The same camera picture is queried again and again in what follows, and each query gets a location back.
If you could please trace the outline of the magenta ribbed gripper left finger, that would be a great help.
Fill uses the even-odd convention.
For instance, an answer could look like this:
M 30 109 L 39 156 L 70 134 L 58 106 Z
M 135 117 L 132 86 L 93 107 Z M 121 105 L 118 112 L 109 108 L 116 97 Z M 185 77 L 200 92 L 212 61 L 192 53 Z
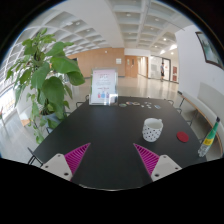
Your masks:
M 70 181 L 89 146 L 89 143 L 84 144 L 65 155 L 58 153 L 43 164 L 42 169 Z

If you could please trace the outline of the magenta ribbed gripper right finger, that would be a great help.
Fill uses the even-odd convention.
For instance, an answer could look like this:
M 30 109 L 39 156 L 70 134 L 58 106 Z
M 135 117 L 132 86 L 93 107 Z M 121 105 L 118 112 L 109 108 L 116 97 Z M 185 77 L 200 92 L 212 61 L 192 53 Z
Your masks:
M 148 174 L 153 181 L 166 177 L 174 172 L 180 171 L 181 167 L 168 155 L 157 155 L 149 149 L 134 143 Z

